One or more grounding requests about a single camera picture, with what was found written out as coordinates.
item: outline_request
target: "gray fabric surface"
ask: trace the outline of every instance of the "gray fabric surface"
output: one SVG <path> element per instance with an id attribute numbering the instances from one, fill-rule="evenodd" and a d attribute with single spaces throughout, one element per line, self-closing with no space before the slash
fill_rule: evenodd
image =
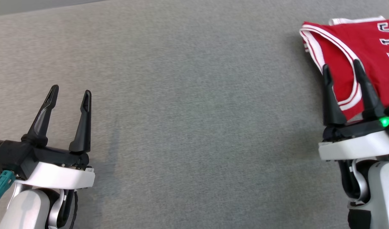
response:
<path id="1" fill-rule="evenodd" d="M 0 15 L 91 3 L 101 0 L 0 0 Z"/>
<path id="2" fill-rule="evenodd" d="M 0 16 L 0 139 L 19 140 L 59 84 L 48 145 L 67 148 L 90 89 L 97 177 L 75 228 L 347 228 L 298 30 L 378 15 L 387 0 L 110 0 Z"/>

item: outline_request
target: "jersey armhole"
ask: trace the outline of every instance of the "jersey armhole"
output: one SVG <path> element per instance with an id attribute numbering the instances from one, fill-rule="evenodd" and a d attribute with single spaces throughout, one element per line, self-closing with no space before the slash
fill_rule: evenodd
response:
<path id="1" fill-rule="evenodd" d="M 310 25 L 310 24 L 304 24 L 302 28 L 299 31 L 300 35 L 302 36 L 306 48 L 308 52 L 311 54 L 311 57 L 317 67 L 319 68 L 320 72 L 322 72 L 323 65 L 326 64 L 324 60 L 323 51 L 321 48 L 320 43 L 315 39 L 315 37 L 312 35 L 312 33 L 320 35 L 321 37 L 325 38 L 329 42 L 331 42 L 335 47 L 340 49 L 344 56 L 349 61 L 351 68 L 353 69 L 353 87 L 351 89 L 350 96 L 346 100 L 338 101 L 338 105 L 340 106 L 341 110 L 348 110 L 352 107 L 356 106 L 357 103 L 361 100 L 361 88 L 359 87 L 359 84 L 356 80 L 356 75 L 354 72 L 354 65 L 353 60 L 359 59 L 357 55 L 346 45 L 344 42 L 342 42 L 340 39 L 332 35 L 330 32 L 326 31 L 323 28 Z"/>

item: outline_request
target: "red jersey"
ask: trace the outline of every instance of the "red jersey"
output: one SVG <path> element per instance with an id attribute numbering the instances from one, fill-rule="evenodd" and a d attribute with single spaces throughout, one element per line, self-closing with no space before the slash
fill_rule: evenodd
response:
<path id="1" fill-rule="evenodd" d="M 383 105 L 389 106 L 389 19 L 332 19 L 331 25 L 305 22 L 300 29 L 306 50 L 320 71 L 328 64 L 334 94 L 347 120 L 361 113 L 361 89 L 353 71 L 359 59 Z"/>

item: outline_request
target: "white jersey trim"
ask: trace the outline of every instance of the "white jersey trim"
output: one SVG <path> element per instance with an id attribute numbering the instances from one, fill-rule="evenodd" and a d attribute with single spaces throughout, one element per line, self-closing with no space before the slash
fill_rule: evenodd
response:
<path id="1" fill-rule="evenodd" d="M 348 110 L 353 106 L 355 106 L 357 103 L 359 103 L 359 101 L 361 100 L 361 88 L 357 83 L 356 74 L 354 72 L 354 65 L 353 65 L 353 60 L 358 59 L 357 55 L 340 39 L 336 38 L 334 35 L 316 26 L 305 24 L 302 26 L 302 29 L 300 29 L 299 32 L 302 38 L 304 39 L 304 41 L 306 42 L 307 48 L 309 49 L 312 59 L 314 60 L 315 64 L 318 66 L 320 71 L 322 71 L 323 65 L 325 64 L 323 58 L 323 52 L 320 47 L 320 44 L 314 38 L 311 32 L 315 32 L 318 35 L 321 35 L 323 38 L 333 43 L 344 53 L 344 55 L 346 56 L 346 58 L 351 64 L 351 68 L 353 69 L 353 77 L 354 77 L 353 88 L 351 90 L 350 96 L 346 100 L 339 101 L 338 105 L 340 106 L 341 110 Z"/>
<path id="2" fill-rule="evenodd" d="M 377 22 L 377 21 L 384 21 L 384 20 L 385 20 L 385 18 L 382 16 L 360 18 L 360 19 L 333 18 L 333 19 L 329 20 L 329 25 L 354 24 L 354 23 L 362 23 L 362 22 Z"/>

